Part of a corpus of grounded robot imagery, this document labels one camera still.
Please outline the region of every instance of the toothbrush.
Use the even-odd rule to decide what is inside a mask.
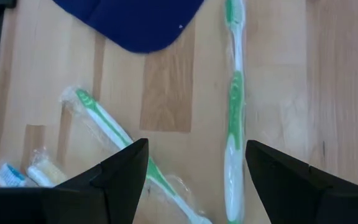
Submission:
[[[91,95],[82,89],[77,89],[75,93],[94,122],[102,129],[108,138],[117,145],[119,150],[123,150],[133,143],[133,140],[124,129],[120,127],[117,121],[111,117]],[[146,178],[160,187],[164,193],[181,208],[191,224],[212,224],[207,218],[194,212],[194,210],[178,195],[162,175],[160,169],[155,165],[151,157],[149,157]]]
[[[227,222],[243,223],[244,205],[244,107],[242,32],[246,25],[243,0],[226,0],[226,25],[234,39],[234,74],[229,93],[229,121],[224,154],[224,200]]]

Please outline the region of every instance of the wooden surface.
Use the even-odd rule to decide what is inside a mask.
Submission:
[[[247,5],[247,138],[358,184],[358,0]],[[0,49],[0,164],[23,169],[45,146],[75,175],[111,155],[59,102],[80,85],[133,138],[149,138],[163,173],[224,223],[228,43],[223,1],[206,1],[175,44],[151,55],[122,50],[52,1],[19,1]],[[247,169],[246,207],[246,223],[269,223]],[[183,223],[158,197],[139,210],[136,223]]]

